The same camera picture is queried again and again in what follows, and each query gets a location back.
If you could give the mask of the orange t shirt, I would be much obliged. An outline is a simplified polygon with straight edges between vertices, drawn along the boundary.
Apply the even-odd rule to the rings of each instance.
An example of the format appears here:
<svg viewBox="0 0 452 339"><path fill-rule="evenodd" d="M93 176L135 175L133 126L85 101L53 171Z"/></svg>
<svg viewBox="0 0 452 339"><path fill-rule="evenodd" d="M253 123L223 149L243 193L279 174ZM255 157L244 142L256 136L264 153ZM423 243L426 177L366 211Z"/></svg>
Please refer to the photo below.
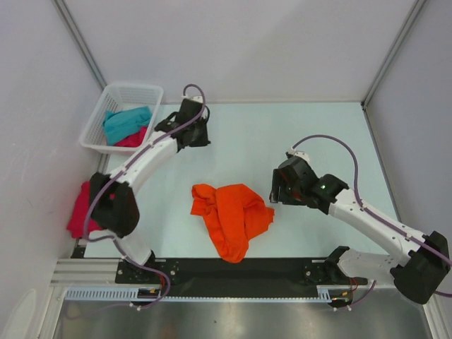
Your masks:
<svg viewBox="0 0 452 339"><path fill-rule="evenodd" d="M220 188L195 184L191 194L191 214L203 218L218 255L228 263L240 263L249 242L267 232L274 221L275 210L244 184Z"/></svg>

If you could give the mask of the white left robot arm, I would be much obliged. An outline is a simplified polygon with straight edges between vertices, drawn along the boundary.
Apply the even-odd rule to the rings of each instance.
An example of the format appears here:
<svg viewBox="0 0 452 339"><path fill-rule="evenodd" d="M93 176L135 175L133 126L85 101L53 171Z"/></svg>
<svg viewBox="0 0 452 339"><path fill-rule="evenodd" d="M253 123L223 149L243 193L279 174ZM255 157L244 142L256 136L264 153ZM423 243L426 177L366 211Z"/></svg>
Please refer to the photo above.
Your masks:
<svg viewBox="0 0 452 339"><path fill-rule="evenodd" d="M155 277L156 265L149 261L153 251L138 232L136 196L150 176L180 150L210 143L206 110L202 97L183 97L179 109L159 122L129 159L108 174L97 172L90 178L86 218L106 232L90 241L111 239L121 256L134 261L131 273L143 283Z"/></svg>

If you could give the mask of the white plastic mesh basket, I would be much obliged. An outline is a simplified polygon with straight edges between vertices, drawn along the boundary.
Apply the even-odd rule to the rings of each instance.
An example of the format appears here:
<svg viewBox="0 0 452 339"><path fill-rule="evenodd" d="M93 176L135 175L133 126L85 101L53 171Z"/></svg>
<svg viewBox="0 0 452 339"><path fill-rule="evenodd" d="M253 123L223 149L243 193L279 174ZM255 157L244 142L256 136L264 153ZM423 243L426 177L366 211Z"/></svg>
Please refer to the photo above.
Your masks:
<svg viewBox="0 0 452 339"><path fill-rule="evenodd" d="M130 155L148 139L164 90L158 85L107 85L81 133L84 148Z"/></svg>

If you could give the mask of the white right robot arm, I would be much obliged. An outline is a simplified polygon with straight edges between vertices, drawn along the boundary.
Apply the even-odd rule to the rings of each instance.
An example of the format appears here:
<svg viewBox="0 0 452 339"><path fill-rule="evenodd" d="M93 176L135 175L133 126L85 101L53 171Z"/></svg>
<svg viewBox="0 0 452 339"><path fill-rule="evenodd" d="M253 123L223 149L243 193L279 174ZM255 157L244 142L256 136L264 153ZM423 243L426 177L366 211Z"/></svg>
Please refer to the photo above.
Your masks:
<svg viewBox="0 0 452 339"><path fill-rule="evenodd" d="M327 258L326 276L333 283L366 278L392 284L410 301L426 304L451 270L448 241L433 231L425 234L359 201L344 181L325 174L317 177L309 163L291 155L273 170L272 203L306 206L341 220L385 250L359 252L339 246Z"/></svg>

